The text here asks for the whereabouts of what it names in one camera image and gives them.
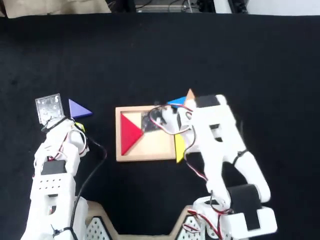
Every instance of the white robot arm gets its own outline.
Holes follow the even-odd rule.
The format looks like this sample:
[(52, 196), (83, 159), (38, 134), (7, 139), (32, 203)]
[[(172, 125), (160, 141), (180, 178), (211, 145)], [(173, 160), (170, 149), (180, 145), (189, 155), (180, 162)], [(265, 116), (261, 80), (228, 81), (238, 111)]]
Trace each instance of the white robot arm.
[[(202, 230), (210, 222), (214, 226), (219, 225), (223, 235), (216, 237), (221, 239), (246, 239), (274, 233), (277, 230), (275, 214), (271, 208), (261, 206), (271, 197), (269, 186), (255, 157), (242, 140), (225, 97), (197, 97), (186, 101), (185, 107), (188, 109), (179, 107), (174, 117), (168, 117), (168, 113), (163, 116), (167, 116), (165, 120), (177, 131), (189, 128), (181, 133), (186, 146), (190, 146), (186, 154), (201, 153), (204, 162), (203, 178), (211, 194), (199, 198), (193, 204), (193, 214), (207, 219)], [(223, 162), (233, 164), (248, 184), (226, 188), (222, 178)], [(211, 198), (214, 198), (216, 204), (211, 203)], [(232, 209), (232, 214), (230, 211), (221, 214), (227, 213), (223, 211), (229, 209)]]
[(87, 139), (70, 119), (49, 123), (56, 126), (46, 134), (34, 155), (31, 204), (21, 240), (73, 240), (73, 234), (82, 240), (88, 213), (84, 198), (80, 197), (77, 203), (73, 232), (64, 229), (71, 225), (76, 199), (74, 176), (80, 157), (89, 151)]

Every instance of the yellow piece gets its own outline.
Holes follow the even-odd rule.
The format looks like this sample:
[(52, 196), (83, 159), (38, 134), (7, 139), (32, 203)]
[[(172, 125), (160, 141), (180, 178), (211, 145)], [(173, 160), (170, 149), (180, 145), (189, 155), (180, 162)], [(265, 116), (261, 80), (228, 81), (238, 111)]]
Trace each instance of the yellow piece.
[(76, 124), (79, 128), (81, 128), (84, 132), (86, 132), (85, 126), (84, 126), (83, 124), (81, 124), (81, 123), (79, 123), (79, 122), (76, 122), (75, 124)]
[(182, 159), (184, 159), (185, 152), (185, 141), (180, 134), (174, 135), (174, 143), (175, 143), (175, 157), (176, 163), (180, 163)]

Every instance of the clear plastic square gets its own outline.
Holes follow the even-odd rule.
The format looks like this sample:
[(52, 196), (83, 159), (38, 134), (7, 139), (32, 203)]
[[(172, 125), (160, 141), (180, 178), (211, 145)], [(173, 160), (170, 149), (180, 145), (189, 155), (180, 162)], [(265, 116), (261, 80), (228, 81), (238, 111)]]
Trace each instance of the clear plastic square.
[(39, 122), (45, 125), (49, 120), (61, 119), (65, 116), (60, 94), (44, 96), (35, 100)]

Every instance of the black cable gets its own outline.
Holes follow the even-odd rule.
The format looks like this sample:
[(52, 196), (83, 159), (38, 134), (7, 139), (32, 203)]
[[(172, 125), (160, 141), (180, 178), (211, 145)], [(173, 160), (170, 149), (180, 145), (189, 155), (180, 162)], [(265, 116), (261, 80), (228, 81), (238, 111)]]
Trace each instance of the black cable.
[(72, 118), (63, 118), (61, 121), (59, 121), (58, 124), (62, 123), (65, 119), (69, 119), (71, 121), (74, 122), (74, 126), (80, 130), (84, 135), (85, 137), (90, 141), (92, 142), (93, 144), (97, 145), (99, 148), (102, 149), (103, 151), (103, 159), (99, 162), (99, 164), (97, 166), (95, 166), (95, 168), (92, 170), (92, 172), (89, 174), (89, 176), (86, 178), (86, 180), (84, 181), (84, 183), (82, 184), (82, 186), (80, 187), (80, 190), (79, 190), (79, 193), (75, 199), (75, 202), (74, 202), (74, 205), (73, 205), (73, 208), (72, 208), (72, 213), (71, 213), (71, 219), (70, 219), (70, 226), (68, 227), (65, 227), (64, 229), (62, 230), (56, 230), (56, 229), (53, 229), (53, 238), (57, 235), (59, 235), (60, 233), (64, 232), (64, 231), (67, 231), (69, 230), (72, 234), (72, 237), (74, 240), (78, 240), (77, 238), (77, 235), (73, 229), (73, 226), (74, 226), (74, 222), (75, 222), (75, 216), (76, 216), (76, 210), (77, 210), (77, 206), (78, 206), (78, 203), (79, 203), (79, 200), (80, 200), (80, 197), (81, 197), (81, 194), (82, 192), (84, 191), (86, 185), (88, 184), (88, 182), (90, 181), (90, 179), (92, 178), (92, 176), (96, 173), (96, 171), (102, 166), (102, 164), (105, 162), (105, 160), (107, 159), (107, 156), (108, 156), (108, 152), (107, 150), (99, 143), (97, 143), (93, 138), (89, 137), (85, 131), (83, 131), (76, 123), (76, 121)]
[(66, 116), (61, 118), (59, 121), (57, 121), (55, 124), (53, 124), (51, 127), (47, 128), (48, 123), (52, 120), (51, 118), (45, 123), (43, 128), (41, 129), (41, 132), (48, 133), (50, 130), (54, 129), (56, 126), (61, 124), (64, 120), (68, 119)]
[(169, 13), (170, 13), (170, 6), (171, 6), (172, 4), (174, 4), (174, 3), (176, 3), (176, 2), (179, 2), (179, 1), (181, 1), (181, 0), (174, 0), (174, 1), (172, 1), (172, 2), (169, 3), (169, 5), (168, 5), (168, 12), (169, 12)]
[(181, 4), (181, 12), (184, 10), (184, 5), (185, 5), (185, 2), (186, 2), (187, 0), (183, 0), (183, 2), (182, 2), (182, 4)]
[(81, 197), (81, 194), (82, 194), (83, 190), (85, 189), (85, 187), (86, 187), (87, 183), (89, 182), (89, 180), (91, 179), (91, 177), (96, 173), (96, 171), (100, 168), (100, 166), (105, 162), (105, 160), (107, 159), (107, 156), (108, 156), (107, 150), (102, 145), (97, 143), (93, 138), (87, 136), (86, 133), (79, 126), (77, 126), (75, 121), (74, 121), (74, 126), (77, 129), (79, 129), (80, 131), (82, 131), (90, 142), (92, 142), (93, 144), (97, 145), (99, 148), (101, 148), (103, 150), (103, 159), (100, 161), (100, 163), (97, 166), (95, 166), (95, 168), (89, 174), (89, 176), (86, 178), (86, 180), (84, 181), (84, 183), (82, 184), (82, 186), (81, 186), (81, 188), (79, 190), (78, 196), (75, 199), (75, 202), (74, 202), (74, 205), (73, 205), (73, 209), (72, 209), (70, 228), (73, 228), (73, 226), (74, 226), (75, 216), (76, 216), (76, 209), (77, 209), (77, 205), (78, 205), (78, 202), (80, 200), (80, 197)]
[(238, 151), (237, 156), (234, 158), (232, 165), (236, 165), (237, 161), (239, 158), (241, 158), (246, 152), (248, 152), (247, 149), (243, 150), (243, 151)]
[(143, 4), (142, 6), (136, 7), (135, 9), (142, 9), (145, 6), (148, 6), (150, 3), (152, 3), (152, 0), (149, 0), (146, 4)]

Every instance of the perforated white panel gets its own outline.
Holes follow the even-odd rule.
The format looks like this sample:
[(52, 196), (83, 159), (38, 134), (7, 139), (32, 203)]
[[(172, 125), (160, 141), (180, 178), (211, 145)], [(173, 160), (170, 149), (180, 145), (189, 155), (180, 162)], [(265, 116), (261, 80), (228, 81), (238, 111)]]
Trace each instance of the perforated white panel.
[(111, 240), (99, 217), (94, 217), (88, 225), (85, 240)]
[[(195, 229), (200, 229), (198, 222), (193, 216), (187, 216), (184, 223)], [(200, 232), (191, 233), (182, 228), (176, 239), (177, 240), (201, 240), (203, 238), (201, 238)]]

